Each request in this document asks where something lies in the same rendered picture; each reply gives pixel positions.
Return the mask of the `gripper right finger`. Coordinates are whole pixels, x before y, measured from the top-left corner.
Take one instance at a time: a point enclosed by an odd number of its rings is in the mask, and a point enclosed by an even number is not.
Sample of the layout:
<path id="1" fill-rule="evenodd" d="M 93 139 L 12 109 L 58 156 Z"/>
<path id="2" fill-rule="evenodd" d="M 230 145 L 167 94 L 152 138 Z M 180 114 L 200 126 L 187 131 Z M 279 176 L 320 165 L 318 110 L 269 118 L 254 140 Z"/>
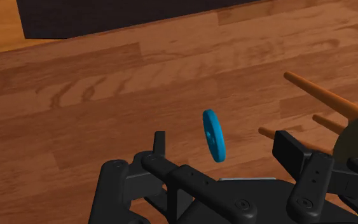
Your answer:
<path id="1" fill-rule="evenodd" d="M 358 158 L 345 164 L 324 152 L 307 148 L 284 130 L 274 134 L 273 156 L 296 184 L 287 200 L 287 213 L 298 224 L 358 224 L 322 221 L 327 193 L 339 196 L 358 214 Z"/>

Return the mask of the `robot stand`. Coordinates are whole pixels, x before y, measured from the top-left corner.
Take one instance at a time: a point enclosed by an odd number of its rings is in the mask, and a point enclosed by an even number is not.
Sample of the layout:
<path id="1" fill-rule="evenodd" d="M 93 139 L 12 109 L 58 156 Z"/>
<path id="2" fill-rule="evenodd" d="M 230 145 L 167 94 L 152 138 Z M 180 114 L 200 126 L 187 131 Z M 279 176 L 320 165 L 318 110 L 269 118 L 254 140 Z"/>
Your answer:
<path id="1" fill-rule="evenodd" d="M 257 0 L 16 0 L 27 39 L 67 39 Z"/>

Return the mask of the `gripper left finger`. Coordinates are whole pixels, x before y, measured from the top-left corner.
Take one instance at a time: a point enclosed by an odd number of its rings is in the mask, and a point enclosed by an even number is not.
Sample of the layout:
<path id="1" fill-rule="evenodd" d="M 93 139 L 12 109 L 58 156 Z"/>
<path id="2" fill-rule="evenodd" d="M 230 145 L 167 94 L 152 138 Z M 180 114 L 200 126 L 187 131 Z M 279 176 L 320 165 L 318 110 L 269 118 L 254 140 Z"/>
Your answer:
<path id="1" fill-rule="evenodd" d="M 169 224 L 209 224 L 215 214 L 229 224 L 256 224 L 258 214 L 243 191 L 167 160 L 164 131 L 155 132 L 153 149 L 137 153 L 131 164 L 110 160 L 102 165 L 88 224 L 151 224 L 130 209 L 140 198 Z"/>

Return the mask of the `blue round disc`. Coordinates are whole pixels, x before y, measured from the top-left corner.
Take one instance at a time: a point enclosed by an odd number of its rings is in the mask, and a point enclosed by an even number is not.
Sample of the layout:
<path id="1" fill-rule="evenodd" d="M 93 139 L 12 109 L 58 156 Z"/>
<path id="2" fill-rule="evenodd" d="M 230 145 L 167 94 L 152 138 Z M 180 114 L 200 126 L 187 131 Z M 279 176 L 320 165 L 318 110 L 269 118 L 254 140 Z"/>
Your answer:
<path id="1" fill-rule="evenodd" d="M 215 112 L 207 109 L 202 113 L 203 128 L 207 145 L 215 162 L 223 162 L 226 158 L 226 147 L 223 131 Z"/>

